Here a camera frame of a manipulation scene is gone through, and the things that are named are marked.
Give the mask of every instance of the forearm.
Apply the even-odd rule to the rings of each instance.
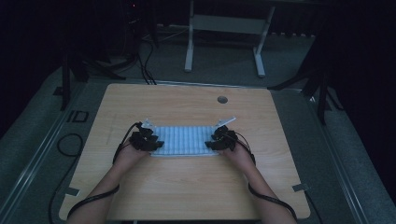
[[[88,195],[88,198],[113,190],[120,183],[122,174],[123,172],[118,167],[111,167],[99,184]],[[110,195],[82,205],[67,219],[67,223],[105,223],[113,196]]]
[[[271,190],[262,174],[256,167],[251,167],[244,171],[244,174],[250,186],[259,194],[276,198],[277,196]],[[252,196],[256,207],[259,210],[262,223],[296,223],[290,211],[282,205],[268,202],[264,199]]]

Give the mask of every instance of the wooden table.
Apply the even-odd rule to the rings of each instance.
[[[220,104],[219,96],[228,103]],[[83,200],[110,168],[117,145],[129,127],[149,119],[157,126],[228,124],[244,135],[257,166],[276,195],[289,203],[298,218],[309,217],[288,142],[271,96],[265,89],[111,84],[100,105],[60,218]],[[247,182],[221,156],[147,157],[120,183],[109,219],[258,219]]]

